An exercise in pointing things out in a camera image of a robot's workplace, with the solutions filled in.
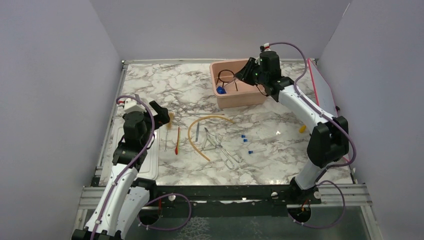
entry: gray floor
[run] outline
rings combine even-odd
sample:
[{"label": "gray floor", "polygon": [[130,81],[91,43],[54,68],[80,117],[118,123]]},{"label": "gray floor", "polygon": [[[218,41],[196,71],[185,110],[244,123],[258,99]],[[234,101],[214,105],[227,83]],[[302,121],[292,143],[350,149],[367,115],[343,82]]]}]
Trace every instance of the gray floor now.
[{"label": "gray floor", "polygon": [[[339,217],[341,208],[314,208],[309,224],[326,225]],[[159,219],[155,226],[175,227],[181,218]],[[288,217],[192,218],[183,229],[171,232],[146,230],[134,221],[126,240],[369,240],[360,207],[348,207],[343,220],[329,229],[309,229]]]}]

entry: test tube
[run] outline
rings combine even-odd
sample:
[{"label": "test tube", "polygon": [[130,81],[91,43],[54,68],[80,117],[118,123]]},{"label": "test tube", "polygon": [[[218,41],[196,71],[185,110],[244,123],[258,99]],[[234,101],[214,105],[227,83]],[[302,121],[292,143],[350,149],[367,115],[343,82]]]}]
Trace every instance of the test tube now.
[{"label": "test tube", "polygon": [[258,153],[263,153],[265,152],[267,149],[266,148],[261,148],[261,149],[256,149],[256,150],[249,150],[249,154],[258,154]]},{"label": "test tube", "polygon": [[256,140],[261,139],[259,136],[255,136],[255,135],[244,135],[244,134],[242,134],[242,135],[241,135],[241,138],[242,138],[242,139],[251,139],[251,140],[254,140],[254,139],[256,139]]}]

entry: table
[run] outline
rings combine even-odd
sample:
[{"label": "table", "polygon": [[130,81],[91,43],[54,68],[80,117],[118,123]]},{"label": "table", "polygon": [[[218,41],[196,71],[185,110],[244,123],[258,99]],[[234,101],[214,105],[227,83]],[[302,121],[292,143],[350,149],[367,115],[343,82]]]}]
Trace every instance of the table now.
[{"label": "table", "polygon": [[[285,106],[269,97],[264,104],[219,109],[212,90],[209,63],[142,63],[129,64],[123,82],[121,95],[138,94],[142,101],[155,100],[162,107],[175,113],[173,127],[168,132],[167,150],[165,150],[166,127],[159,130],[159,173],[158,185],[264,185],[288,184],[308,160],[308,131],[299,133],[302,123]],[[284,76],[296,79],[304,69],[303,62],[282,62]],[[309,72],[299,81],[300,89],[315,100]],[[224,155],[210,150],[205,154],[208,162],[195,152],[189,144],[187,130],[190,124],[199,118],[187,113],[224,113],[226,118],[236,124],[223,120],[203,120],[200,122],[199,147],[206,132],[219,134],[222,145],[230,152],[241,153],[242,163],[235,162],[233,170],[223,161]],[[116,111],[113,127],[122,126],[124,114],[122,108]],[[179,154],[174,148],[177,129],[181,128]],[[191,136],[195,136],[196,126]],[[241,134],[259,136],[258,140],[243,143]],[[103,171],[99,185],[105,186],[110,175],[113,134],[106,146],[103,159]],[[265,148],[266,151],[249,155],[248,150]],[[330,169],[322,180],[331,180],[338,184],[351,184],[348,167]]]}]

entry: small blue object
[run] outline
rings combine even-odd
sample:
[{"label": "small blue object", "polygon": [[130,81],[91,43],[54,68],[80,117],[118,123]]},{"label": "small blue object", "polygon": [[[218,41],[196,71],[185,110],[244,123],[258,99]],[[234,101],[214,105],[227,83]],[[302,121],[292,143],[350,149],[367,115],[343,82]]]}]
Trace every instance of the small blue object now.
[{"label": "small blue object", "polygon": [[225,89],[224,89],[222,86],[217,87],[217,88],[216,88],[216,91],[217,91],[219,94],[226,94],[226,93],[227,93],[227,92],[225,91]]}]

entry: white connector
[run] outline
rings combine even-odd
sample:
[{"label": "white connector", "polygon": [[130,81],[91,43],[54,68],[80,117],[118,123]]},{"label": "white connector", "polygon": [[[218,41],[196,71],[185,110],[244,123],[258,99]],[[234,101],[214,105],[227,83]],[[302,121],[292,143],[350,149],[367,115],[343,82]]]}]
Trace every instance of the white connector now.
[{"label": "white connector", "polygon": [[141,105],[138,105],[136,100],[127,98],[123,104],[123,111],[128,114],[134,111],[144,112],[145,109]]}]

